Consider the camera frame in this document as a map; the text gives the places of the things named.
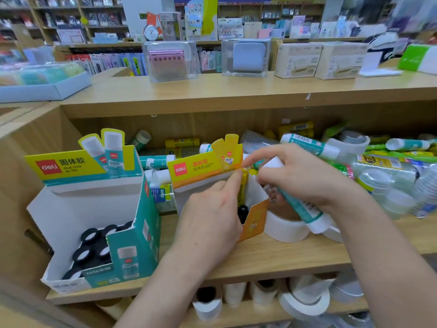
red deli logo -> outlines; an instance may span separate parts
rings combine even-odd
[[[173,167],[174,167],[174,174],[176,176],[188,174],[187,165],[185,164],[185,162],[183,162],[181,164],[176,164]]]
[[[41,169],[44,175],[62,174],[61,168],[59,168],[58,164],[54,159],[36,161],[36,165],[39,167],[39,169]]]

forearm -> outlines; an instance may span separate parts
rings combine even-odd
[[[378,327],[437,322],[437,276],[364,190],[331,212]]]
[[[115,328],[178,327],[203,273],[171,248]]]

clock face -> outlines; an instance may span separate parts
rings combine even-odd
[[[144,28],[144,35],[148,41],[155,41],[158,39],[158,30],[153,25],[147,25]]]

right hand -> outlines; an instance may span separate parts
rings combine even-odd
[[[366,191],[349,177],[294,143],[260,148],[244,159],[242,167],[262,159],[264,165],[275,156],[281,159],[285,167],[260,167],[258,182],[278,186],[291,196],[311,202],[328,214],[334,213],[340,208],[339,205],[346,205],[366,195]]]

left hand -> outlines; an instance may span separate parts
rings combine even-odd
[[[237,215],[242,175],[234,171],[227,181],[192,194],[179,217],[171,251],[204,277],[227,257],[243,231]]]

